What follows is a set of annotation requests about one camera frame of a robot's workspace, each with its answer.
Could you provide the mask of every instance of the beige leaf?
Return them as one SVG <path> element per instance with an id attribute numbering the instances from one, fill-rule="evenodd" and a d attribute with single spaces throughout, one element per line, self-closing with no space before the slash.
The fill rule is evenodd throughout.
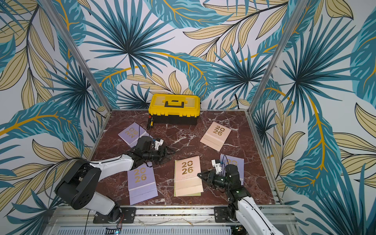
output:
<path id="1" fill-rule="evenodd" d="M 12 15 L 17 15 L 17 14 L 24 14 L 27 13 L 27 10 L 34 11 L 36 9 L 36 6 L 38 3 L 35 0 L 17 0 L 17 2 L 13 0 L 5 0 L 5 2 L 15 11 L 12 11 L 11 9 L 6 6 L 6 9 L 12 14 Z"/>
<path id="2" fill-rule="evenodd" d="M 295 170 L 295 163 L 296 161 L 287 159 L 285 162 L 283 162 L 279 175 L 286 176 L 290 174 L 291 172 L 293 172 Z"/>
<path id="3" fill-rule="evenodd" d="M 206 60 L 206 55 L 207 54 L 203 54 L 202 56 L 200 56 L 200 58 L 203 59 L 203 60 Z"/>
<path id="4" fill-rule="evenodd" d="M 168 82 L 170 83 L 172 92 L 179 95 L 182 90 L 182 86 L 180 86 L 180 83 L 176 79 L 176 71 L 173 71 L 170 74 L 170 76 L 168 77 Z"/>
<path id="5" fill-rule="evenodd" d="M 44 184 L 44 181 L 43 181 L 42 187 L 39 189 L 39 191 L 36 194 L 43 192 L 45 189 L 47 190 L 49 187 L 52 186 L 53 183 L 59 182 L 59 178 L 60 178 L 61 174 L 63 173 L 67 164 L 71 161 L 67 161 L 65 163 L 62 163 L 60 166 L 58 166 L 57 168 L 50 171 L 47 174 L 45 184 Z"/>
<path id="6" fill-rule="evenodd" d="M 326 0 L 326 12 L 330 17 L 349 17 L 354 19 L 351 8 L 344 0 Z"/>
<path id="7" fill-rule="evenodd" d="M 63 142 L 64 152 L 71 158 L 80 158 L 80 151 L 72 142 Z"/>
<path id="8" fill-rule="evenodd" d="M 365 164 L 365 170 L 376 164 L 376 155 L 354 155 L 342 159 L 342 164 L 346 168 L 348 174 L 357 174 L 362 171 Z"/>
<path id="9" fill-rule="evenodd" d="M 101 128 L 102 125 L 103 125 L 102 116 L 99 113 L 96 112 L 95 117 L 97 118 L 98 123 L 99 123 L 99 127 Z"/>
<path id="10" fill-rule="evenodd" d="M 165 89 L 168 89 L 167 86 L 166 86 L 166 83 L 164 82 L 164 80 L 163 80 L 161 77 L 159 77 L 159 76 L 158 76 L 157 74 L 155 74 L 155 73 L 153 73 L 153 75 L 151 75 L 147 69 L 145 69 L 145 71 L 146 71 L 146 74 L 147 74 L 149 77 L 151 77 L 152 80 L 153 80 L 154 82 L 158 83 L 159 85 L 161 85 L 161 86 L 164 87 Z"/>
<path id="11" fill-rule="evenodd" d="M 145 78 L 144 75 L 127 75 L 128 80 L 137 81 L 137 82 L 147 82 L 149 84 L 153 84 L 153 81 L 149 78 Z"/>
<path id="12" fill-rule="evenodd" d="M 106 108 L 104 106 L 98 106 L 98 108 L 97 108 L 98 112 L 103 112 L 105 110 L 106 110 Z"/>
<path id="13" fill-rule="evenodd" d="M 238 106 L 238 103 L 236 102 L 236 100 L 233 100 L 233 101 L 231 102 L 231 105 L 228 106 L 227 109 L 232 109 L 232 108 L 234 108 L 234 107 L 236 107 L 236 106 Z"/>
<path id="14" fill-rule="evenodd" d="M 150 90 L 165 90 L 164 87 L 158 86 L 156 84 L 140 84 L 140 87 L 145 88 L 145 89 L 150 88 Z"/>
<path id="15" fill-rule="evenodd" d="M 91 153 L 91 148 L 87 145 L 85 145 L 85 148 L 83 149 L 83 155 L 86 159 L 89 159 Z"/>
<path id="16" fill-rule="evenodd" d="M 52 46 L 52 48 L 55 50 L 55 40 L 53 38 L 51 24 L 43 9 L 39 9 L 39 19 L 41 22 L 42 30 L 44 34 L 46 35 L 46 38 L 50 42 L 50 45 Z"/>
<path id="17" fill-rule="evenodd" d="M 282 156 L 281 141 L 279 139 L 279 136 L 278 136 L 275 128 L 273 129 L 273 137 L 274 137 L 274 143 L 275 143 L 275 146 L 276 146 L 276 150 L 278 152 L 278 156 Z"/>
<path id="18" fill-rule="evenodd" d="M 324 5 L 324 1 L 325 0 L 321 0 L 320 3 L 318 4 L 318 7 L 316 9 L 316 12 L 315 12 L 315 15 L 313 16 L 313 24 L 315 25 L 317 23 L 317 21 L 319 20 L 320 18 L 320 15 L 321 15 L 321 11 L 323 9 L 323 5 Z"/>
<path id="19" fill-rule="evenodd" d="M 193 95 L 193 92 L 192 92 L 189 88 L 187 88 L 187 89 L 185 89 L 185 91 L 183 91 L 183 95 L 189 95 L 189 96 L 192 96 L 192 95 Z"/>
<path id="20" fill-rule="evenodd" d="M 13 199 L 14 196 L 18 194 L 21 189 L 23 189 L 31 179 L 24 179 L 14 183 L 14 188 L 7 188 L 0 193 L 0 211 Z"/>
<path id="21" fill-rule="evenodd" d="M 279 119 L 278 115 L 275 115 L 274 119 L 275 119 L 275 122 L 277 124 L 276 127 L 277 127 L 277 130 L 278 130 L 278 133 L 280 134 L 280 136 L 283 136 L 281 120 Z"/>
<path id="22" fill-rule="evenodd" d="M 43 81 L 47 83 L 49 87 L 53 87 L 51 75 L 46 71 L 46 64 L 41 60 L 41 58 L 39 58 L 39 56 L 35 53 L 34 49 L 31 46 L 29 46 L 28 49 L 36 73 L 41 77 L 41 79 L 43 79 Z"/>
<path id="23" fill-rule="evenodd" d="M 171 93 L 168 93 L 168 92 L 165 92 L 165 91 L 150 91 L 150 93 L 152 93 L 153 95 L 154 94 L 171 94 Z"/>
<path id="24" fill-rule="evenodd" d="M 285 119 L 285 114 L 284 114 L 285 108 L 283 107 L 283 104 L 279 99 L 276 100 L 276 106 L 277 106 L 278 115 L 279 115 L 279 118 L 280 118 L 280 121 L 281 121 L 281 125 L 283 125 L 283 121 Z"/>
<path id="25" fill-rule="evenodd" d="M 376 117 L 355 105 L 355 116 L 359 124 L 373 137 L 376 138 Z"/>
<path id="26" fill-rule="evenodd" d="M 215 53 L 217 53 L 217 45 L 213 44 L 207 53 L 206 61 L 215 62 L 215 58 L 216 58 Z"/>
<path id="27" fill-rule="evenodd" d="M 22 190 L 20 196 L 17 199 L 16 204 L 22 204 L 31 196 L 31 190 L 35 191 L 36 188 L 42 183 L 44 177 L 46 176 L 48 169 L 45 169 L 38 175 L 34 176 L 30 182 L 26 185 L 26 187 Z"/>
<path id="28" fill-rule="evenodd" d="M 82 6 L 86 6 L 87 8 L 89 8 L 91 10 L 91 7 L 90 7 L 89 3 L 86 0 L 77 0 L 77 2 L 79 4 L 81 4 Z"/>
<path id="29" fill-rule="evenodd" d="M 365 185 L 368 185 L 368 186 L 371 186 L 373 188 L 376 188 L 376 173 L 365 178 L 364 179 L 364 184 Z"/>
<path id="30" fill-rule="evenodd" d="M 220 57 L 223 58 L 226 56 L 226 53 L 230 52 L 231 46 L 235 44 L 236 38 L 236 30 L 238 29 L 239 24 L 235 24 L 234 27 L 230 30 L 230 32 L 224 37 L 223 41 L 221 42 L 221 55 Z"/>
<path id="31" fill-rule="evenodd" d="M 204 3 L 204 6 L 206 8 L 215 10 L 219 15 L 231 15 L 231 17 L 228 18 L 227 21 L 240 20 L 250 14 L 257 12 L 255 8 L 248 6 L 248 12 L 246 14 L 245 5 L 238 5 L 238 8 L 236 8 L 236 6 L 215 6 Z"/>
<path id="32" fill-rule="evenodd" d="M 29 22 L 26 20 L 19 20 L 18 22 L 20 23 L 20 25 L 22 25 L 23 28 L 21 28 L 14 21 L 9 22 L 11 28 L 9 28 L 9 26 L 7 25 L 1 28 L 0 43 L 9 42 L 12 39 L 13 35 L 14 39 L 16 40 L 16 46 L 20 45 L 25 40 L 26 29 L 29 25 Z"/>
<path id="33" fill-rule="evenodd" d="M 239 52 L 240 49 L 243 48 L 243 46 L 246 44 L 246 42 L 247 42 L 247 38 L 248 38 L 248 34 L 249 34 L 249 31 L 251 30 L 251 28 L 252 28 L 253 25 L 255 24 L 255 22 L 256 22 L 258 16 L 259 16 L 259 14 L 256 14 L 256 15 L 253 15 L 253 16 L 249 17 L 249 18 L 244 22 L 244 24 L 240 27 L 239 34 L 238 34 L 238 40 L 239 40 L 239 48 L 238 48 L 238 52 Z"/>
<path id="34" fill-rule="evenodd" d="M 286 115 L 291 111 L 291 108 L 293 106 L 290 105 L 290 107 L 288 107 L 287 109 L 287 112 L 286 112 Z M 290 131 L 290 128 L 291 128 L 291 115 L 288 115 L 286 116 L 285 118 L 285 127 L 284 127 L 284 136 L 283 136 L 283 141 L 286 140 L 286 137 L 287 137 L 287 134 L 289 133 Z"/>
<path id="35" fill-rule="evenodd" d="M 290 138 L 287 140 L 284 146 L 284 151 L 283 151 L 284 158 L 293 153 L 293 151 L 295 150 L 296 144 L 298 143 L 298 140 L 302 136 L 304 136 L 304 134 L 305 134 L 304 132 L 297 131 L 290 136 Z"/>
<path id="36" fill-rule="evenodd" d="M 209 26 L 203 29 L 199 29 L 193 32 L 184 32 L 184 34 L 193 39 L 206 39 L 206 38 L 212 38 L 218 35 L 223 34 L 226 32 L 229 28 L 231 28 L 231 24 L 220 24 L 220 25 L 214 25 Z"/>
<path id="37" fill-rule="evenodd" d="M 286 13 L 286 10 L 287 10 L 287 5 L 279 8 L 277 11 L 271 14 L 262 25 L 262 28 L 256 39 L 262 37 L 267 32 L 269 32 L 269 30 L 271 30 L 282 19 L 282 17 Z"/>
<path id="38" fill-rule="evenodd" d="M 273 163 L 271 161 L 271 158 L 272 158 L 272 156 L 270 156 L 270 158 L 269 158 L 269 169 L 270 169 L 272 175 L 274 175 L 274 167 L 273 167 Z"/>
<path id="39" fill-rule="evenodd" d="M 33 150 L 38 157 L 50 161 L 50 162 L 61 162 L 62 160 L 66 160 L 67 158 L 56 148 L 52 147 L 45 147 L 38 144 L 35 140 L 33 140 Z"/>
<path id="40" fill-rule="evenodd" d="M 41 41 L 41 39 L 40 39 L 40 37 L 39 37 L 38 33 L 36 32 L 33 25 L 31 25 L 30 37 L 31 37 L 31 41 L 33 42 L 33 45 L 34 45 L 36 51 L 39 53 L 39 55 L 41 55 L 41 57 L 45 61 L 47 61 L 50 65 L 55 67 L 55 63 L 53 62 L 50 54 L 48 54 L 48 52 L 46 51 L 46 49 L 42 45 L 42 41 Z"/>
<path id="41" fill-rule="evenodd" d="M 286 189 L 286 185 L 285 185 L 285 183 L 283 183 L 283 181 L 281 179 L 277 180 L 277 188 L 281 192 L 284 192 L 285 189 Z"/>
<path id="42" fill-rule="evenodd" d="M 189 53 L 191 56 L 199 57 L 206 49 L 210 47 L 211 44 L 216 43 L 219 38 L 214 38 L 210 42 L 206 42 L 203 44 L 200 44 L 193 48 L 193 50 Z"/>
<path id="43" fill-rule="evenodd" d="M 21 91 L 21 100 L 24 109 L 28 109 L 35 104 L 33 86 L 31 85 L 31 70 L 27 70 L 27 78 Z"/>
<path id="44" fill-rule="evenodd" d="M 274 156 L 274 163 L 276 164 L 276 170 L 277 172 L 279 172 L 279 168 L 281 167 L 280 155 L 278 154 L 276 148 L 274 148 L 274 145 L 273 144 L 270 144 L 270 145 L 271 145 L 271 151 Z"/>
<path id="45" fill-rule="evenodd" d="M 346 152 L 345 150 L 342 150 L 342 149 L 340 149 L 340 153 L 341 153 L 341 158 L 347 158 L 347 157 L 351 157 L 351 156 L 354 155 L 354 154 Z"/>
<path id="46" fill-rule="evenodd" d="M 0 77 L 0 91 L 14 86 L 25 72 L 27 65 L 26 47 L 17 52 L 6 65 Z"/>
<path id="47" fill-rule="evenodd" d="M 17 167 L 16 169 L 13 169 L 12 171 L 17 176 L 4 176 L 0 175 L 0 180 L 16 180 L 21 179 L 23 177 L 29 176 L 31 174 L 34 174 L 40 170 L 46 169 L 48 167 L 52 166 L 52 164 L 43 165 L 39 163 L 29 163 L 20 167 Z"/>
<path id="48" fill-rule="evenodd" d="M 333 133 L 338 146 L 376 152 L 376 147 L 364 139 L 349 133 Z"/>
<path id="49" fill-rule="evenodd" d="M 238 99 L 238 101 L 239 101 L 242 105 L 245 105 L 245 106 L 249 106 L 249 105 L 250 105 L 250 103 L 248 102 L 248 100 Z"/>
<path id="50" fill-rule="evenodd" d="M 46 102 L 47 100 L 43 100 L 42 97 L 37 93 L 36 94 L 36 102 L 41 103 L 41 102 Z"/>
<path id="51" fill-rule="evenodd" d="M 282 3 L 286 3 L 288 0 L 269 0 L 269 5 L 279 5 Z M 257 4 L 264 4 L 267 5 L 268 2 L 266 0 L 256 0 Z"/>
<path id="52" fill-rule="evenodd" d="M 32 78 L 33 78 L 33 82 L 34 82 L 36 92 L 38 93 L 38 95 L 40 95 L 40 98 L 44 101 L 49 100 L 52 97 L 50 91 L 47 90 L 46 88 L 44 88 L 45 85 L 43 85 L 35 77 L 32 76 Z"/>

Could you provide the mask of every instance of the beige calendar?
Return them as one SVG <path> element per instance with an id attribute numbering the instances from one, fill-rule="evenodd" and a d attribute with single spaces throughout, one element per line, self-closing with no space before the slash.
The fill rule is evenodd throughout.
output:
<path id="1" fill-rule="evenodd" d="M 227 137 L 229 136 L 230 131 L 230 128 L 213 122 L 200 142 L 217 151 L 220 151 Z"/>
<path id="2" fill-rule="evenodd" d="M 175 195 L 176 197 L 204 191 L 202 180 L 197 176 L 201 173 L 200 157 L 186 158 L 175 161 Z"/>

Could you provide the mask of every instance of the pink calendar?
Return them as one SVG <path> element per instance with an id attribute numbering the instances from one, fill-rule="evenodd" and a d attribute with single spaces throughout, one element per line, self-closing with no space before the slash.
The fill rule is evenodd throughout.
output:
<path id="1" fill-rule="evenodd" d="M 202 139 L 200 140 L 200 142 L 206 144 L 207 146 L 217 151 L 220 151 L 227 137 L 229 136 L 230 131 L 230 128 L 213 122 L 204 134 L 204 136 L 202 137 Z"/>

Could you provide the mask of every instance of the tropical leaf wallpaper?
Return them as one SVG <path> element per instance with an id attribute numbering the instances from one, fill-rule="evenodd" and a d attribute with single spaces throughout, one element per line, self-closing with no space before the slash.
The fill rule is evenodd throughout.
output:
<path id="1" fill-rule="evenodd" d="M 252 113 L 267 163 L 301 234 L 376 234 L 376 2 L 309 0 L 296 29 Z"/>
<path id="2" fill-rule="evenodd" d="M 53 2 L 80 45 L 86 9 Z M 38 1 L 0 0 L 0 26 L 0 226 L 38 235 L 59 204 L 46 195 L 90 156 L 107 112 Z"/>

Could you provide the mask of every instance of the black wire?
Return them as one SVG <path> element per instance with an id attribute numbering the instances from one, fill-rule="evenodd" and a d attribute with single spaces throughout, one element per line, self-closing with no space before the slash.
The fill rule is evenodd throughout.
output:
<path id="1" fill-rule="evenodd" d="M 86 225 L 88 225 L 88 219 L 89 219 L 89 213 L 91 210 L 88 212 L 88 217 L 86 218 L 86 224 L 85 224 L 85 230 L 83 231 L 83 235 L 86 235 Z"/>
<path id="2" fill-rule="evenodd" d="M 268 224 L 265 222 L 264 218 L 260 215 L 260 213 L 244 198 L 242 198 L 244 201 L 246 201 L 254 210 L 255 212 L 260 216 L 260 218 L 262 219 L 262 221 L 264 221 L 265 225 L 268 227 L 268 229 L 270 230 L 270 232 L 272 234 L 274 234 L 272 231 L 271 231 L 271 228 L 268 226 Z"/>
<path id="3" fill-rule="evenodd" d="M 149 122 L 147 122 L 147 121 L 143 121 L 143 122 L 141 122 L 139 125 L 138 125 L 138 138 L 140 138 L 140 127 L 141 127 L 141 124 L 143 124 L 143 123 L 146 123 L 146 129 L 147 129 L 147 126 L 149 126 L 149 137 L 151 137 L 150 136 L 150 134 L 151 134 L 151 132 L 152 132 L 152 129 L 150 128 L 150 124 L 149 124 Z"/>

